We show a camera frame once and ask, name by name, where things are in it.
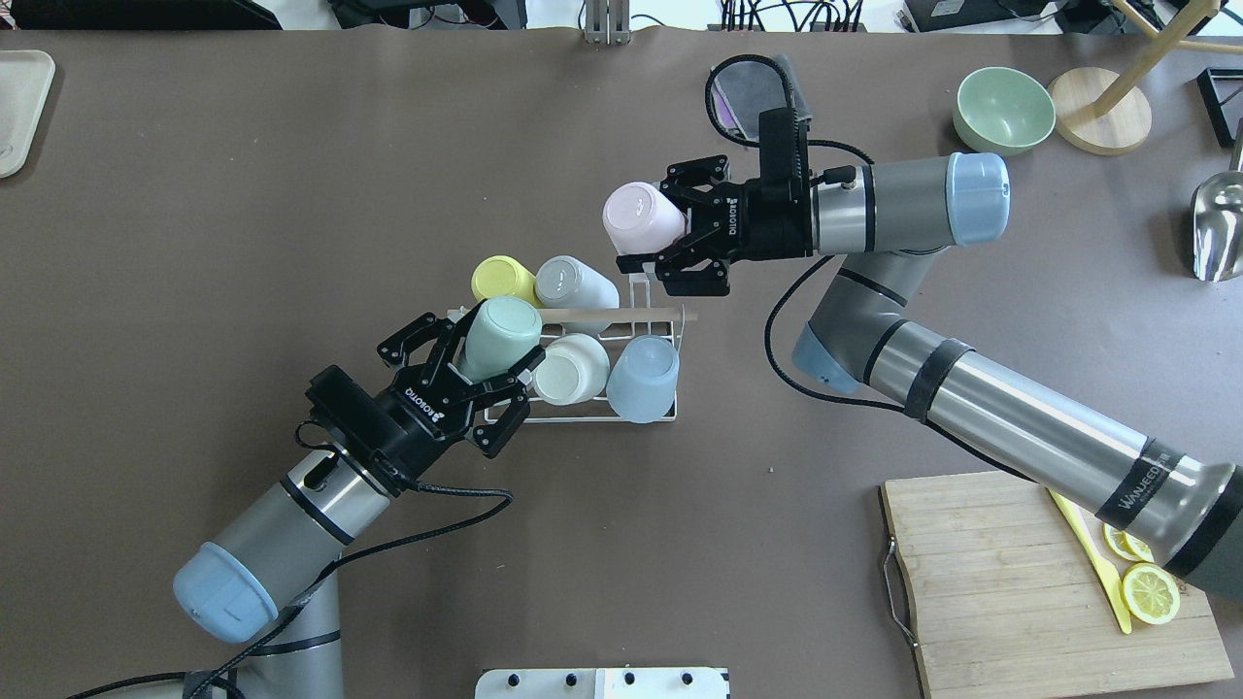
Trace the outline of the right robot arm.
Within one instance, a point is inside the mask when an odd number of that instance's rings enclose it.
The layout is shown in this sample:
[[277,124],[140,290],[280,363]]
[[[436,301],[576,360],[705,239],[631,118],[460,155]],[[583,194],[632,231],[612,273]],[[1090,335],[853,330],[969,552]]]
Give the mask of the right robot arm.
[[937,252],[1006,229],[1011,183],[993,153],[845,165],[764,164],[728,182],[723,155],[617,187],[602,208],[622,272],[671,296],[728,294],[728,265],[843,255],[793,359],[851,393],[888,396],[940,429],[1154,549],[1158,566],[1241,599],[1241,468],[1204,464],[907,318]]

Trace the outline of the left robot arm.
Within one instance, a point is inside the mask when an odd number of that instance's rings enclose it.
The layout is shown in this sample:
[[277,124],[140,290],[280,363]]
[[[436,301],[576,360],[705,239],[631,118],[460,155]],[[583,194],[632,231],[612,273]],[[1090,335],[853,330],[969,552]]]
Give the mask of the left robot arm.
[[218,670],[189,674],[183,697],[346,695],[337,571],[416,536],[355,553],[351,544],[405,491],[475,495],[423,473],[457,443],[484,456],[506,447],[531,412],[542,327],[528,302],[500,296],[461,316],[425,313],[382,341],[394,376],[374,396],[336,364],[314,376],[308,423],[324,442],[175,575],[186,614],[242,646]]

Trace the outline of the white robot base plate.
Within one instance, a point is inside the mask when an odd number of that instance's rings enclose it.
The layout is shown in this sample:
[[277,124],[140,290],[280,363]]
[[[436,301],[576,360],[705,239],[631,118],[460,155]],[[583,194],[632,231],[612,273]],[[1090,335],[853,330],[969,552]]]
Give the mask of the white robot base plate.
[[484,672],[475,698],[728,698],[728,670],[713,667],[599,667]]

